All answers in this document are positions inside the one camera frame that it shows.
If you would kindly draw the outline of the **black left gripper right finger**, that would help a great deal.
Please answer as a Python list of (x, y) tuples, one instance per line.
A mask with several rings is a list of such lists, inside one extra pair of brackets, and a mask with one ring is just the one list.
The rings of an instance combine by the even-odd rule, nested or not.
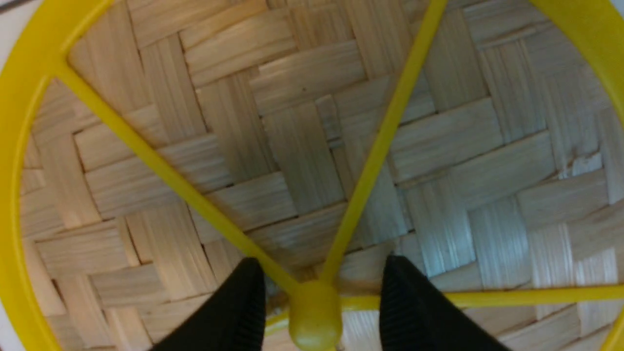
[(419, 269), (389, 255), (383, 270), (379, 333), (384, 351), (507, 351)]

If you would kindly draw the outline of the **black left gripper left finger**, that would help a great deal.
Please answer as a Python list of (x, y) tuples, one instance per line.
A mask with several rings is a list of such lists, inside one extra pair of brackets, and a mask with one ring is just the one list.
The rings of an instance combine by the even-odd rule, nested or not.
[(266, 325), (265, 274), (256, 258), (242, 259), (197, 311), (153, 351), (260, 351)]

